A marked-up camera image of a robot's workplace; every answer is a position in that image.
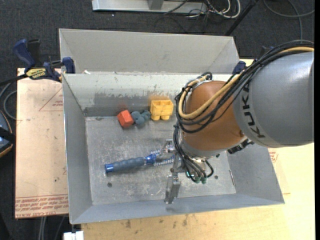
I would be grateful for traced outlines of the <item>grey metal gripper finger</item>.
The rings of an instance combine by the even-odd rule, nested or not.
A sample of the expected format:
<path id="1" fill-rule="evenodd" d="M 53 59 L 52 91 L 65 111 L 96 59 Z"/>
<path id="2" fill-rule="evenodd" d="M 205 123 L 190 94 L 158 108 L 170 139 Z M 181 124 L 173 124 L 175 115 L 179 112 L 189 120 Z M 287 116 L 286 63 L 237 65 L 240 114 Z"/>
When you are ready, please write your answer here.
<path id="1" fill-rule="evenodd" d="M 181 182 L 178 180 L 174 180 L 171 186 L 171 201 L 178 197 L 179 189 L 181 186 Z"/>
<path id="2" fill-rule="evenodd" d="M 166 204 L 172 204 L 173 199 L 174 199 L 172 194 L 173 194 L 173 180 L 172 180 L 172 178 L 168 178 L 167 183 L 166 183 L 165 198 L 164 198 L 164 202 Z"/>

